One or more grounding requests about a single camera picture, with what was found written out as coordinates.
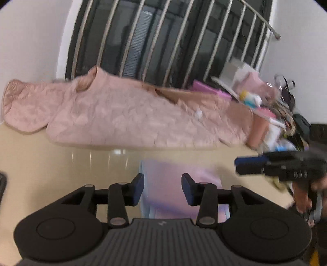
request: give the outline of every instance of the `glossy countertop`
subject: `glossy countertop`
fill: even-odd
[[[29,214],[85,185],[108,188],[129,182],[138,173],[140,161],[156,159],[214,168],[222,185],[229,189],[240,184],[286,207],[292,198],[280,192],[263,176],[238,177],[234,159],[255,155],[245,146],[221,145],[215,150],[131,150],[110,147],[77,148],[51,143],[45,130],[22,135],[0,125],[0,171],[8,176],[0,205],[0,265],[14,265],[20,255],[13,240],[17,223]],[[106,220],[106,207],[99,206],[97,217]],[[129,218],[140,217],[139,207],[127,207]]]

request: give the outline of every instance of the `white wall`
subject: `white wall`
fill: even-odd
[[[0,10],[0,99],[11,79],[56,78],[71,4],[72,0],[11,0]]]
[[[313,0],[276,0],[274,28],[282,36],[269,45],[261,77],[293,79],[299,112],[327,123],[327,12]]]

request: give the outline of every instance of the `metal screw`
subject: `metal screw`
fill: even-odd
[[[115,217],[110,219],[110,223],[115,226],[120,226],[126,223],[126,220],[122,217]]]
[[[205,217],[202,217],[199,222],[203,225],[212,225],[216,222],[216,220],[212,217],[209,217],[209,216],[205,216]]]

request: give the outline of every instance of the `yellow object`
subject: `yellow object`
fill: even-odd
[[[318,258],[318,252],[317,251],[315,251],[314,254],[312,255],[310,265],[311,266],[319,266],[319,258]]]
[[[241,91],[241,93],[239,94],[239,100],[244,102],[246,96],[249,94],[249,92],[247,90],[243,90]]]

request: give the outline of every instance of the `pink quilted blanket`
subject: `pink quilted blanket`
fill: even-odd
[[[220,131],[228,132],[228,143],[243,143],[250,132],[252,113],[241,112],[246,126],[232,121],[225,127],[232,124],[236,130]],[[216,147],[224,139],[205,117],[199,119],[158,96],[154,86],[99,67],[65,83],[13,80],[4,93],[3,114],[7,125],[23,133],[47,126],[50,139],[59,143],[178,148]]]

